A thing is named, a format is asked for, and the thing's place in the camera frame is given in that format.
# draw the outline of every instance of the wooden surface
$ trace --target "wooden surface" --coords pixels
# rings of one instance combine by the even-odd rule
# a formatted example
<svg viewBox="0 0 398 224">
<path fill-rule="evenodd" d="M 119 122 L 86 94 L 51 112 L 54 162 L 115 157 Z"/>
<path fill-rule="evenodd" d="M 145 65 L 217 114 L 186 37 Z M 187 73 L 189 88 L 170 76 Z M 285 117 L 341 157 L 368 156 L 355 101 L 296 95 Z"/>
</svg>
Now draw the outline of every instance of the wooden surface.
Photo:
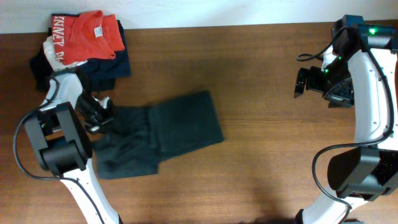
<svg viewBox="0 0 398 224">
<path fill-rule="evenodd" d="M 225 142 L 171 159 L 159 175 L 99 180 L 125 223 L 238 223 L 293 218 L 319 196 L 311 175 L 315 153 L 351 142 L 354 109 L 329 110 L 315 92 L 293 99 L 300 53 L 330 41 L 330 23 L 126 31 L 132 77 L 102 95 L 117 105 L 145 105 L 210 90 Z M 16 166 L 11 144 L 19 119 L 38 106 L 28 60 L 45 34 L 0 35 L 0 223 L 84 223 L 60 182 L 32 180 Z M 318 165 L 326 167 L 337 150 Z M 41 171 L 21 131 L 25 166 Z M 396 223 L 398 193 L 350 217 Z"/>
</svg>

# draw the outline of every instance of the white cloth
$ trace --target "white cloth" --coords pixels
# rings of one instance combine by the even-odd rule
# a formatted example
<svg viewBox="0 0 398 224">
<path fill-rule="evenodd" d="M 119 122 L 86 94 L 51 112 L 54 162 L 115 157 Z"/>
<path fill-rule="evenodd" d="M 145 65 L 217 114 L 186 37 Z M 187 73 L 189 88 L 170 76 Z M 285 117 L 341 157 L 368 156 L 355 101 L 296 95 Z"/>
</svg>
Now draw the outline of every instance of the white cloth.
<svg viewBox="0 0 398 224">
<path fill-rule="evenodd" d="M 87 60 L 85 60 L 84 62 L 73 62 L 69 65 L 64 65 L 62 62 L 57 61 L 55 59 L 55 49 L 52 42 L 52 36 L 48 37 L 47 40 L 43 43 L 43 50 L 45 57 L 52 67 L 52 70 L 54 70 L 55 72 L 64 70 L 66 68 L 73 68 L 79 65 L 83 65 L 87 62 Z"/>
</svg>

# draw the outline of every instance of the cable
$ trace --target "cable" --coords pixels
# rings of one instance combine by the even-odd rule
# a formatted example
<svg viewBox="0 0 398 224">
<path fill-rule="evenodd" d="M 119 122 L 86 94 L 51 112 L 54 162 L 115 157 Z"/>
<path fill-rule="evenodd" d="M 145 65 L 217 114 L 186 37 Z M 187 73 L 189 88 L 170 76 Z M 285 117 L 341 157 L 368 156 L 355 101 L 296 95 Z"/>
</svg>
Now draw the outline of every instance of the cable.
<svg viewBox="0 0 398 224">
<path fill-rule="evenodd" d="M 14 137 L 13 137 L 13 142 L 12 142 L 12 149 L 14 151 L 14 156 L 15 156 L 15 160 L 17 161 L 17 165 L 19 166 L 19 168 L 21 168 L 21 170 L 28 175 L 30 178 L 35 179 L 35 180 L 68 180 L 68 181 L 72 181 L 73 183 L 75 183 L 77 186 L 79 186 L 79 188 L 81 189 L 81 191 L 83 191 L 83 193 L 87 196 L 87 199 L 91 202 L 91 204 L 94 206 L 95 211 L 98 214 L 99 219 L 101 220 L 101 223 L 104 224 L 104 220 L 100 214 L 100 210 L 98 209 L 98 207 L 96 206 L 96 204 L 94 203 L 93 199 L 90 197 L 90 195 L 87 193 L 87 191 L 84 189 L 84 187 L 79 183 L 79 181 L 75 180 L 75 179 L 71 179 L 71 178 L 66 178 L 66 177 L 41 177 L 41 176 L 37 176 L 34 174 L 31 174 L 27 169 L 25 169 L 25 167 L 22 165 L 21 160 L 19 159 L 18 156 L 18 151 L 17 151 L 17 137 L 18 137 L 18 132 L 21 128 L 21 126 L 25 123 L 25 121 L 30 118 L 33 114 L 36 114 L 36 112 L 38 112 L 38 110 L 48 106 L 51 102 L 53 102 L 53 100 L 55 99 L 55 97 L 58 94 L 59 88 L 60 88 L 60 83 L 58 82 L 58 80 L 55 78 L 55 76 L 51 76 L 50 77 L 56 84 L 56 88 L 55 88 L 55 92 L 52 95 L 51 99 L 47 100 L 46 103 L 44 103 L 43 105 L 37 107 L 36 109 L 32 110 L 31 112 L 27 113 L 20 121 L 19 124 L 17 126 L 17 129 L 15 130 L 14 133 Z"/>
<path fill-rule="evenodd" d="M 315 157 L 313 158 L 313 161 L 312 161 L 312 176 L 313 176 L 313 179 L 314 179 L 316 185 L 318 186 L 318 188 L 322 191 L 322 193 L 324 193 L 330 199 L 332 199 L 334 201 L 337 201 L 337 202 L 340 202 L 340 203 L 343 203 L 343 204 L 345 204 L 347 206 L 347 211 L 346 211 L 344 217 L 342 218 L 342 220 L 339 222 L 339 224 L 343 223 L 344 220 L 347 218 L 349 212 L 352 209 L 352 206 L 348 202 L 329 194 L 322 187 L 321 183 L 319 183 L 319 180 L 317 178 L 317 173 L 316 173 L 316 164 L 317 164 L 318 158 L 323 153 L 325 153 L 327 151 L 330 151 L 332 149 L 339 149 L 339 148 L 345 148 L 345 147 L 372 146 L 372 145 L 375 145 L 375 144 L 379 144 L 379 143 L 385 141 L 394 132 L 393 131 L 393 127 L 394 127 L 394 105 L 393 105 L 393 102 L 392 102 L 391 89 L 390 89 L 390 86 L 388 85 L 387 77 L 383 73 L 382 68 L 380 67 L 379 63 L 377 62 L 376 58 L 374 57 L 373 53 L 371 52 L 371 50 L 369 48 L 369 45 L 361 38 L 360 34 L 354 28 L 352 28 L 352 27 L 342 27 L 336 33 L 335 37 L 328 44 L 328 46 L 325 49 L 323 49 L 320 53 L 317 53 L 316 55 L 312 55 L 312 56 L 309 56 L 310 54 L 302 54 L 302 55 L 297 56 L 297 60 L 299 62 L 306 62 L 306 61 L 309 61 L 309 60 L 312 60 L 312 59 L 315 59 L 315 58 L 319 57 L 319 55 L 323 54 L 336 41 L 336 39 L 343 33 L 344 30 L 350 30 L 350 31 L 354 32 L 356 35 L 358 35 L 358 37 L 359 37 L 359 39 L 361 41 L 361 46 L 363 47 L 363 51 L 368 53 L 369 58 L 371 59 L 371 61 L 374 64 L 374 66 L 376 67 L 376 70 L 379 72 L 381 81 L 383 82 L 384 88 L 386 89 L 390 120 L 389 120 L 388 130 L 383 134 L 383 137 L 380 138 L 380 139 L 373 140 L 373 141 L 368 141 L 368 142 L 350 143 L 350 144 L 337 144 L 337 145 L 333 145 L 333 146 L 328 146 L 328 147 L 322 149 L 321 151 L 319 151 L 315 155 Z"/>
</svg>

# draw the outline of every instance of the white tag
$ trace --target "white tag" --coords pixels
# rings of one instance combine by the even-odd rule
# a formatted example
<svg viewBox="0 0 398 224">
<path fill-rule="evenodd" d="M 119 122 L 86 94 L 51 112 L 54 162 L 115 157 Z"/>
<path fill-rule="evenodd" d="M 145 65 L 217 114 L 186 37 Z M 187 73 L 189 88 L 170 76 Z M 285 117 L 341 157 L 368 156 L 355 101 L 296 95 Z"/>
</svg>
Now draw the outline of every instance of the white tag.
<svg viewBox="0 0 398 224">
<path fill-rule="evenodd" d="M 97 28 L 94 28 L 94 34 L 95 34 L 95 38 L 101 37 L 103 35 L 102 34 L 102 27 L 99 26 Z"/>
</svg>

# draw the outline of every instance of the green light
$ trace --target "green light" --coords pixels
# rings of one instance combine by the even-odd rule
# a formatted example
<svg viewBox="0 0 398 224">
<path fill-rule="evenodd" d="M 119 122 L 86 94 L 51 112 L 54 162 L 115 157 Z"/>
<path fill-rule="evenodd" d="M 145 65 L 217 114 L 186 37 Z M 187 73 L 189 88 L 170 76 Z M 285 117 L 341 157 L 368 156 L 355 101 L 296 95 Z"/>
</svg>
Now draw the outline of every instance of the green light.
<svg viewBox="0 0 398 224">
<path fill-rule="evenodd" d="M 377 30 L 375 28 L 369 29 L 369 33 L 371 33 L 372 35 L 374 35 L 376 32 Z"/>
</svg>

